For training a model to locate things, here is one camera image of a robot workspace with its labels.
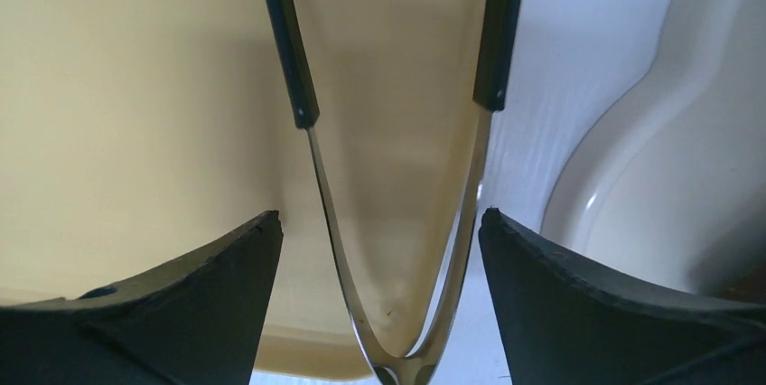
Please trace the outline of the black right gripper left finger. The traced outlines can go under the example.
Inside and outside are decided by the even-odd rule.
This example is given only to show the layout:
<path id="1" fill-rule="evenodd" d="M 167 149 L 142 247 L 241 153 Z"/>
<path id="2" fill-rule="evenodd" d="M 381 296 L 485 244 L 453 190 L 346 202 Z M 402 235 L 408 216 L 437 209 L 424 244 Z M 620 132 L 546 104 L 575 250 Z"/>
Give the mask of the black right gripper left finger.
<path id="1" fill-rule="evenodd" d="M 4 384 L 246 384 L 283 241 L 265 211 L 133 277 L 1 310 Z"/>

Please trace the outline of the metal tongs with black tips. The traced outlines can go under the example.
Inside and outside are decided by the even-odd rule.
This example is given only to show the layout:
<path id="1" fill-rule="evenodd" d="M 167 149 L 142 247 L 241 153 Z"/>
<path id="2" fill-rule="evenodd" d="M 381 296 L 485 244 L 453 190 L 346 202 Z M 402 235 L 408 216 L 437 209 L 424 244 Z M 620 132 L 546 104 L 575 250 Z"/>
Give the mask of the metal tongs with black tips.
<path id="1" fill-rule="evenodd" d="M 313 86 L 294 0 L 266 0 L 272 33 L 285 77 L 297 128 L 305 131 L 321 196 L 332 255 L 341 293 L 359 348 L 374 376 L 382 384 L 427 384 L 441 360 L 459 305 L 468 267 L 479 191 L 484 176 L 493 115 L 505 108 L 521 0 L 485 0 L 481 43 L 472 101 L 478 108 L 472 157 L 460 208 L 453 251 L 449 258 L 439 303 L 424 341 L 417 349 L 397 357 L 381 345 L 360 300 L 332 201 L 314 126 L 320 110 Z"/>

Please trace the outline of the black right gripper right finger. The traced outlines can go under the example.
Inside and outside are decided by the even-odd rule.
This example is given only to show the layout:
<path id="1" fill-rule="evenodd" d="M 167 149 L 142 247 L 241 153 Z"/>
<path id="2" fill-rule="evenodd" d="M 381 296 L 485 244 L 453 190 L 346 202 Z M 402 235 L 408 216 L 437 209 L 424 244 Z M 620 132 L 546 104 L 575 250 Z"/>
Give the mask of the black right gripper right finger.
<path id="1" fill-rule="evenodd" d="M 515 384 L 762 384 L 765 308 L 631 277 L 504 215 L 479 243 Z"/>

